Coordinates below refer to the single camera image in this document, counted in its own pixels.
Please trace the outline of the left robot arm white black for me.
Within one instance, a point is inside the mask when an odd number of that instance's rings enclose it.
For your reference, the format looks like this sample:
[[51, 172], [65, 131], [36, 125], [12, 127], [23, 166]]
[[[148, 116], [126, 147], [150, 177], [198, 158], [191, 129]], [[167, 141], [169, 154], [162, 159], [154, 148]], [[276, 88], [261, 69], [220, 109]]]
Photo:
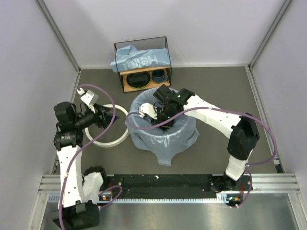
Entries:
[[54, 146], [60, 163], [59, 209], [53, 211], [53, 221], [63, 230], [88, 230], [100, 223], [100, 190], [108, 187], [109, 179], [101, 166], [90, 167], [82, 173], [81, 159], [83, 130], [90, 125], [108, 130], [118, 116], [109, 111], [115, 106], [94, 104], [93, 110], [87, 108], [78, 113], [76, 105], [62, 102], [54, 107], [56, 134]]

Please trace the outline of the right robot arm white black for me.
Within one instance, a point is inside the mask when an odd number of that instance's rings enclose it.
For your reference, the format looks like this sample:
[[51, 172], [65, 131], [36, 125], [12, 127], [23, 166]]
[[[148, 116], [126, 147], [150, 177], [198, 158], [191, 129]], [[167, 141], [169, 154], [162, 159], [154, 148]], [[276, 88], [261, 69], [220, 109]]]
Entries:
[[204, 101], [187, 89], [175, 92], [162, 85], [153, 95], [162, 105], [161, 108], [155, 108], [156, 124], [183, 112], [184, 115], [196, 118], [217, 129], [229, 139], [228, 166], [221, 180], [212, 181], [212, 190], [221, 192], [234, 190], [240, 186], [245, 165], [260, 138], [256, 122], [251, 119], [251, 115], [219, 112], [218, 107]]

